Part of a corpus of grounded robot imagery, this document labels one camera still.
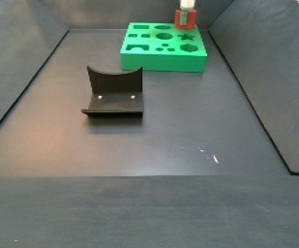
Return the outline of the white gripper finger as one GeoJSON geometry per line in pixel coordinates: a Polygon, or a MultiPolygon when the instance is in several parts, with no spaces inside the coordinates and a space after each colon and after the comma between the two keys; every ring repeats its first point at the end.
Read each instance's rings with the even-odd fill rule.
{"type": "Polygon", "coordinates": [[[195,0],[180,0],[180,11],[181,17],[185,17],[188,14],[188,10],[193,9],[195,0]]]}

